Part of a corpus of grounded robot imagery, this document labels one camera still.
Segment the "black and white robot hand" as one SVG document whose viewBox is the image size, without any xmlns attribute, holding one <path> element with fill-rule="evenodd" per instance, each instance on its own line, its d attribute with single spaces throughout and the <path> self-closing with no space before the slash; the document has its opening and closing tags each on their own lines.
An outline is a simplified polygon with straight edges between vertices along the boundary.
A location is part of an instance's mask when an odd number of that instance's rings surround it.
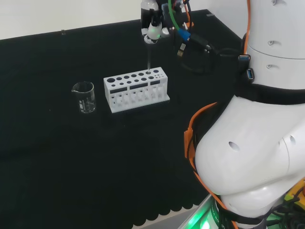
<svg viewBox="0 0 305 229">
<path fill-rule="evenodd" d="M 164 0 L 141 1 L 141 33 L 146 44 L 153 45 L 170 36 L 168 12 L 168 3 Z"/>
</svg>

